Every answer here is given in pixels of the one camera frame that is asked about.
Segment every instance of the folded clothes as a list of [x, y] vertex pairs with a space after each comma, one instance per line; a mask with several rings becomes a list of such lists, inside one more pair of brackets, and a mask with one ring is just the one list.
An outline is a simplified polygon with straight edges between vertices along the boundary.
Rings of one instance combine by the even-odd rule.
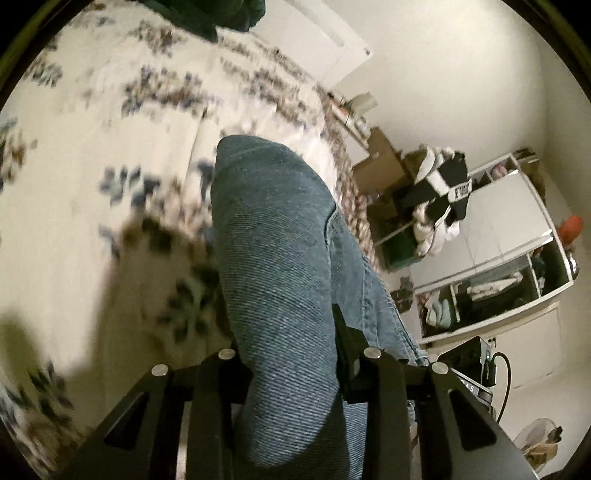
[[507, 287], [520, 283], [521, 280], [523, 280], [521, 272], [515, 272], [507, 278], [468, 287], [466, 292], [472, 300], [481, 300], [497, 295]]
[[427, 311], [426, 322], [432, 327], [439, 327], [446, 330], [451, 327], [452, 311], [449, 306], [449, 301], [447, 299], [444, 299], [443, 301], [435, 300]]

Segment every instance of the black cable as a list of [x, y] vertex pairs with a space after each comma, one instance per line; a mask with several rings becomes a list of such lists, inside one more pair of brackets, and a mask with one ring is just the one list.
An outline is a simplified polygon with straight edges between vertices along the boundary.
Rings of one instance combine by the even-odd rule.
[[505, 399], [503, 400], [503, 406], [501, 407], [501, 412], [496, 420], [497, 423], [501, 421], [501, 417], [505, 412], [505, 407], [507, 406], [507, 400], [509, 400], [509, 390], [511, 390], [511, 363], [509, 363], [509, 358], [502, 352], [497, 352], [492, 356], [492, 361], [495, 361], [495, 357], [500, 356], [507, 365], [507, 391], [505, 392]]

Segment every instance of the pile of clothes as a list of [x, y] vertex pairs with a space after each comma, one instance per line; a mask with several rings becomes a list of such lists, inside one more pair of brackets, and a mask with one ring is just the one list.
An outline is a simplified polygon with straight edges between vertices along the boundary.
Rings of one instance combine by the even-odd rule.
[[176, 26], [217, 43], [216, 25], [248, 32], [265, 15], [265, 0], [141, 0]]
[[440, 290], [417, 296], [418, 311], [424, 336], [435, 335], [441, 330], [449, 331], [457, 323], [448, 299], [441, 297]]
[[527, 303], [527, 288], [523, 279], [523, 273], [514, 272], [490, 282], [464, 282], [452, 287], [456, 289], [457, 309], [462, 323], [481, 322]]
[[414, 186], [402, 200], [413, 208], [416, 254], [437, 255], [445, 241], [460, 233], [466, 217], [472, 179], [468, 178], [465, 155], [451, 148], [427, 147], [405, 156], [406, 163], [421, 161]]

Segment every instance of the white wall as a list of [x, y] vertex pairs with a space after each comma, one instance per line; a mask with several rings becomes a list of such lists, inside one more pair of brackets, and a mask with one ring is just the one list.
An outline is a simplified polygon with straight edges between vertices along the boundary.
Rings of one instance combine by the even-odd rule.
[[[552, 48], [540, 37], [547, 97], [544, 163], [572, 209], [591, 225], [591, 103]], [[591, 249], [591, 235], [587, 236]]]
[[542, 153], [534, 31], [501, 0], [326, 0], [374, 56], [336, 88], [371, 90], [367, 114], [396, 148], [449, 145], [469, 168], [518, 147]]

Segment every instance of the clothes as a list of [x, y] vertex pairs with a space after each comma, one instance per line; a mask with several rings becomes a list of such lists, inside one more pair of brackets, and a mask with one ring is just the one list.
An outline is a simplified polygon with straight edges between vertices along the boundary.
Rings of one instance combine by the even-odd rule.
[[[437, 255], [446, 241], [460, 232], [459, 220], [466, 217], [472, 180], [467, 179], [464, 154], [451, 148], [424, 145], [418, 151], [424, 156], [402, 204], [413, 207], [413, 233], [418, 243], [416, 255]], [[410, 154], [415, 163], [417, 153]]]
[[212, 203], [228, 316], [254, 373], [235, 424], [237, 478], [360, 478], [366, 405], [339, 394], [331, 304], [370, 345], [411, 364], [426, 354], [329, 190], [287, 147], [221, 140]]
[[392, 297], [399, 313], [409, 311], [414, 301], [414, 284], [410, 277], [402, 277], [400, 279], [400, 288], [391, 291], [390, 297]]
[[176, 26], [216, 43], [216, 25], [247, 32], [265, 15], [265, 0], [141, 0]]
[[448, 299], [433, 301], [427, 311], [425, 322], [432, 327], [449, 329], [452, 326], [452, 311]]
[[523, 280], [521, 272], [515, 272], [507, 278], [501, 278], [492, 282], [482, 283], [468, 287], [466, 292], [472, 300], [482, 300], [492, 297], [510, 287], [513, 284], [520, 283]]
[[416, 207], [420, 203], [430, 202], [426, 213], [435, 226], [444, 220], [450, 226], [466, 217], [471, 191], [472, 182], [468, 179], [465, 155], [455, 152], [451, 160], [444, 161], [423, 179], [415, 181], [415, 186], [407, 193], [402, 204]]

